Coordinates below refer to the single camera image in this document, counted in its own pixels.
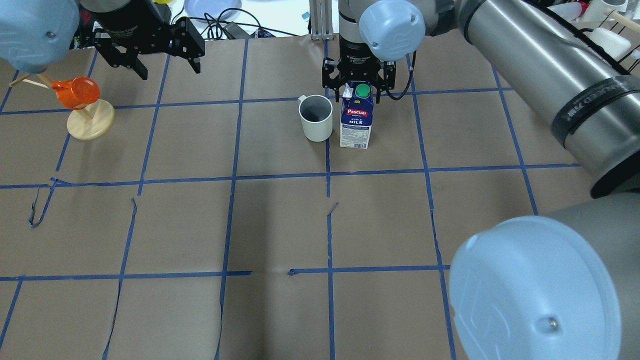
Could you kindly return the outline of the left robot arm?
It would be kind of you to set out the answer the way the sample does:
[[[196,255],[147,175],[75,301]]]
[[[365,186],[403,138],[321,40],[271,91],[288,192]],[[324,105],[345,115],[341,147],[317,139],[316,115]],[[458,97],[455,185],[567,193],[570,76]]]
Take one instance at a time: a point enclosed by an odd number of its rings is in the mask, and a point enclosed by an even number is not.
[[[132,69],[146,80],[139,55],[168,54],[201,72],[205,41],[187,17],[170,16],[151,0],[3,0],[1,57],[16,70],[43,73],[69,52],[80,25],[80,9],[98,23],[93,47],[113,68]]]

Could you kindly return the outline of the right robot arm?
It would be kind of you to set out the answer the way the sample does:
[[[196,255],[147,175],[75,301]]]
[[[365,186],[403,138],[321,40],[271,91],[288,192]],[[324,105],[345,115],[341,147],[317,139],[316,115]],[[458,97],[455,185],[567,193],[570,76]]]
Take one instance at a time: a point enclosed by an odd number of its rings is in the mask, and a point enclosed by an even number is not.
[[[449,294],[463,241],[586,201],[590,178],[457,30],[427,37],[368,150],[327,144],[333,360],[465,360]]]

